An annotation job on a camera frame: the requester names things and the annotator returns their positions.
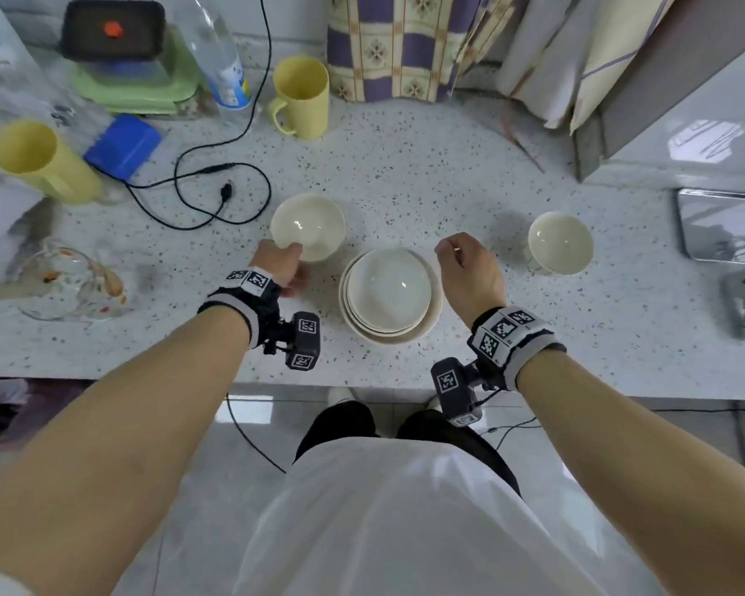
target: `person's left hand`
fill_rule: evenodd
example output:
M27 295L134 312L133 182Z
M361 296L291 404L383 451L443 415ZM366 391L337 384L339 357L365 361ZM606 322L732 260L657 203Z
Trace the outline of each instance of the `person's left hand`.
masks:
M257 252L248 265L254 265L273 275L273 280L282 288L282 297L294 297L303 291L309 283L309 270L298 262L303 245L292 243L286 249L280 249L273 240L260 240Z

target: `shoe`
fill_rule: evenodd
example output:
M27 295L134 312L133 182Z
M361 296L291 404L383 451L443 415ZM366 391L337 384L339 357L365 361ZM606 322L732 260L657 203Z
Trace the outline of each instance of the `shoe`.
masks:
M427 405L425 406L426 410L436 410L436 411L442 411L442 401L438 399L438 395L434 396L432 400L427 402Z
M356 401L353 391L347 387L331 387L328 390L328 408L337 404L344 404L346 401Z

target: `clear plastic bottle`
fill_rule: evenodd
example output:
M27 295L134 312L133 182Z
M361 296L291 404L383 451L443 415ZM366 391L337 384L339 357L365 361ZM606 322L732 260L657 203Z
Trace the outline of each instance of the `clear plastic bottle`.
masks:
M207 78L221 116L237 121L251 105L238 47L213 0L178 0L175 22Z

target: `fist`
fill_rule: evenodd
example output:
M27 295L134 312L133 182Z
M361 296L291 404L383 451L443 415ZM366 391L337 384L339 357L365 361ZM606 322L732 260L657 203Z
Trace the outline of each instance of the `fist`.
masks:
M270 272L282 288L282 297L294 297L309 283L309 270L298 262L302 251L303 246L297 242L280 249L273 240L265 238L260 240L249 265Z
M484 311L507 305L497 258L476 238L461 232L440 241L435 250L447 303L467 327Z

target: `yellow mug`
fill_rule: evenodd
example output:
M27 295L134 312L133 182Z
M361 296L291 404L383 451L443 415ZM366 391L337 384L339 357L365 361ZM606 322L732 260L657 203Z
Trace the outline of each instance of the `yellow mug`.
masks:
M0 169L53 199L81 205L102 196L102 181L44 123L16 120L0 129Z
M318 59L291 56L273 71L276 99L268 112L278 130L288 136L313 139L328 129L328 70ZM287 115L289 129L279 123L279 112Z

